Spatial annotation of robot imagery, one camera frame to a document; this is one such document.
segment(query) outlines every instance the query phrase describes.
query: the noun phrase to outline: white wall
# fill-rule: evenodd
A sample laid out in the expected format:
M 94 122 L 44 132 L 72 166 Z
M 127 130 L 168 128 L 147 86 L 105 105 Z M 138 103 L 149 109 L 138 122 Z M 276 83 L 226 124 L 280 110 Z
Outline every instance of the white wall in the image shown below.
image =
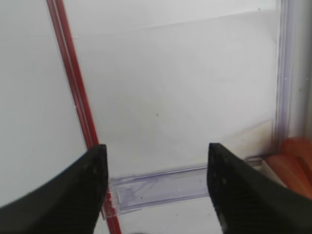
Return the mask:
M 0 1 L 0 206 L 85 152 L 46 2 Z
M 110 176 L 205 163 L 209 142 L 263 122 L 269 124 L 259 137 L 270 137 L 275 1 L 65 0 L 65 6 L 97 134 L 108 145 Z M 123 234 L 221 233 L 209 199 L 119 220 Z

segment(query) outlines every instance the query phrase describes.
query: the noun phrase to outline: red stripe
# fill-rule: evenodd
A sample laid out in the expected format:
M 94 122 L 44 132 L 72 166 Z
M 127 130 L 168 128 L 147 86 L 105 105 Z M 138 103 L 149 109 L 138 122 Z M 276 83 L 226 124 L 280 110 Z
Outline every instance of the red stripe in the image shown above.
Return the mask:
M 75 47 L 66 16 L 63 0 L 47 0 L 54 31 L 58 40 L 59 50 L 63 59 L 65 71 L 74 98 L 82 133 L 88 149 L 98 144 L 98 137 L 94 126 L 90 106 L 84 89 L 83 80 L 75 52 Z M 116 212 L 111 203 L 109 191 L 103 205 L 108 217 L 107 225 L 111 234 L 121 234 Z

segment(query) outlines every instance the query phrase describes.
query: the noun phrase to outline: white background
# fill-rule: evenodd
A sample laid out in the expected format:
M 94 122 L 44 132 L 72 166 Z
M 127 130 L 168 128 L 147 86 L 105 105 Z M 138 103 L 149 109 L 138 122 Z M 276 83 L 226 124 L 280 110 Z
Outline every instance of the white background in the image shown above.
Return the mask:
M 205 163 L 209 142 L 273 123 L 275 1 L 65 0 L 65 6 L 110 176 Z M 272 125 L 266 126 L 270 137 Z M 258 153 L 268 146 L 257 147 Z M 209 199 L 119 220 L 123 234 L 221 233 Z
M 311 14 L 309 1 L 300 2 L 291 136 L 302 133 L 296 126 L 305 116 L 302 100 L 310 78 Z M 2 206 L 56 176 L 85 145 L 45 2 L 0 5 Z M 205 163 L 209 142 L 273 120 L 275 5 L 271 0 L 65 0 L 112 176 Z M 124 234 L 221 232 L 209 199 L 119 219 Z
M 0 1 L 0 206 L 86 150 L 46 3 Z

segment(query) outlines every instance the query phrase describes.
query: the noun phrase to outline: clear plastic tab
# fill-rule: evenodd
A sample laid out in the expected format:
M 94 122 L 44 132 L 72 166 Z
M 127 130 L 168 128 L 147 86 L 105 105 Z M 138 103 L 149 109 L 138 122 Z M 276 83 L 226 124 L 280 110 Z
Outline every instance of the clear plastic tab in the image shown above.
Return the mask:
M 111 179 L 112 203 L 120 215 L 155 205 L 207 197 L 206 177 L 207 165 L 202 165 Z

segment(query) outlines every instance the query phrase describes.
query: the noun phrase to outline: orange object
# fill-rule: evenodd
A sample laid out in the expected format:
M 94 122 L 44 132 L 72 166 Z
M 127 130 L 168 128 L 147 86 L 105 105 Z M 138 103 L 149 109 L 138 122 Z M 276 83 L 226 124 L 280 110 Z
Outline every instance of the orange object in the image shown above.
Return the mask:
M 286 139 L 282 142 L 281 154 L 295 156 L 312 185 L 312 143 L 301 137 Z
M 275 155 L 266 162 L 289 189 L 312 199 L 312 186 L 295 157 Z

